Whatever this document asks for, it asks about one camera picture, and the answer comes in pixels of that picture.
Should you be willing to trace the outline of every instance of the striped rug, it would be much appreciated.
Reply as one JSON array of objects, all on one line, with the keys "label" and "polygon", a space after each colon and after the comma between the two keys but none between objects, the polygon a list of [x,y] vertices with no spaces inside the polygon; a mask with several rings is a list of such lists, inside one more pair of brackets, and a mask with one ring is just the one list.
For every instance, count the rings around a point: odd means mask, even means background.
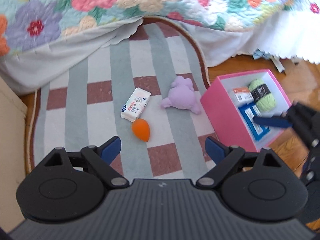
[{"label": "striped rug", "polygon": [[[140,26],[129,39],[100,48],[41,89],[33,156],[37,165],[54,147],[79,151],[114,135],[121,153],[111,166],[134,178],[198,179],[215,164],[204,140],[215,136],[204,112],[159,107],[177,75],[191,78],[199,100],[206,90],[199,53],[181,30],[164,23]],[[148,121],[148,142],[131,132],[121,109],[136,87],[151,92],[141,118]]]}]

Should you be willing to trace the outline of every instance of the ribbed gray plate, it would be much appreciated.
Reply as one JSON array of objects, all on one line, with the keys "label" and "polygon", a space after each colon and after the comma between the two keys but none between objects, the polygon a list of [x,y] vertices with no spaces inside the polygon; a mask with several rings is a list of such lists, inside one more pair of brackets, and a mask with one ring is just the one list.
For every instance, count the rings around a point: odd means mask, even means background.
[{"label": "ribbed gray plate", "polygon": [[14,240],[308,240],[314,233],[298,220],[260,224],[227,210],[213,191],[191,180],[135,179],[111,191],[86,217],[65,224],[26,220]]}]

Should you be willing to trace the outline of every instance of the maroon rectangle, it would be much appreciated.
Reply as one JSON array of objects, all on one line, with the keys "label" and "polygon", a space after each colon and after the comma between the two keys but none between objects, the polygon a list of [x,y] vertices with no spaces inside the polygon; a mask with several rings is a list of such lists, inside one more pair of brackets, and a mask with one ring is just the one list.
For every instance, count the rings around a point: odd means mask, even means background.
[{"label": "maroon rectangle", "polygon": [[161,22],[157,22],[156,24],[159,26],[163,35],[166,38],[179,36],[179,33],[177,32],[177,30],[172,28],[171,26],[164,24],[164,23],[161,23]]},{"label": "maroon rectangle", "polygon": [[175,143],[148,148],[148,154],[153,176],[182,169]]},{"label": "maroon rectangle", "polygon": [[49,91],[47,110],[65,108],[68,88],[58,88]]},{"label": "maroon rectangle", "polygon": [[194,89],[195,91],[198,91],[198,90],[199,90],[198,87],[197,87],[197,85],[196,85],[195,80],[193,79],[193,75],[192,75],[191,73],[177,74],[177,76],[183,76],[185,79],[186,79],[186,78],[190,78],[190,79],[192,80],[192,83],[193,83],[193,89]]},{"label": "maroon rectangle", "polygon": [[118,156],[113,160],[113,162],[110,164],[110,167],[123,176],[123,169],[122,169],[120,154],[118,154]]},{"label": "maroon rectangle", "polygon": [[112,101],[111,80],[89,83],[87,89],[87,104]]},{"label": "maroon rectangle", "polygon": [[136,88],[142,88],[151,93],[151,95],[161,95],[160,87],[156,76],[136,77],[133,78],[133,83]]},{"label": "maroon rectangle", "polygon": [[207,155],[206,151],[205,151],[205,139],[208,137],[208,136],[212,136],[213,138],[215,138],[216,140],[218,140],[217,136],[215,133],[210,133],[210,134],[207,134],[207,135],[203,135],[203,136],[199,136],[198,139],[199,139],[199,143],[201,145],[201,149],[202,149],[202,153],[203,153],[203,157],[204,157],[204,160],[207,162],[207,161],[211,161],[211,158],[209,157],[209,155]]},{"label": "maroon rectangle", "polygon": [[149,36],[142,25],[140,25],[135,34],[131,35],[129,38],[130,41],[143,41],[148,39]]}]

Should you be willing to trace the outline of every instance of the triangular cutout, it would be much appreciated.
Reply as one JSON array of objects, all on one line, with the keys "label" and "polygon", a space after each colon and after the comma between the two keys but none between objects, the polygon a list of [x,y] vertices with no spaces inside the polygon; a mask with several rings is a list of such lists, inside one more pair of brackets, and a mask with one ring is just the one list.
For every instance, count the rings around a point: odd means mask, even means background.
[{"label": "triangular cutout", "polygon": [[280,168],[281,165],[277,162],[277,160],[273,157],[271,153],[267,153],[264,157],[263,166],[268,167],[277,167]]},{"label": "triangular cutout", "polygon": [[50,166],[59,166],[62,165],[62,160],[60,153],[55,153],[52,155],[52,157],[46,162],[44,165],[45,167],[50,167]]}]

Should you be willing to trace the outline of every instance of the orange egg-shaped object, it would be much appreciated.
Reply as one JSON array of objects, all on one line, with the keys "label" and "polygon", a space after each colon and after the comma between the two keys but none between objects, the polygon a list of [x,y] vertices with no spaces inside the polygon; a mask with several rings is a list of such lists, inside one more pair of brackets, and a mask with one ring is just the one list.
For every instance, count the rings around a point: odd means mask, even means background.
[{"label": "orange egg-shaped object", "polygon": [[150,138],[150,127],[146,120],[137,119],[132,123],[132,132],[140,140],[147,142]]}]

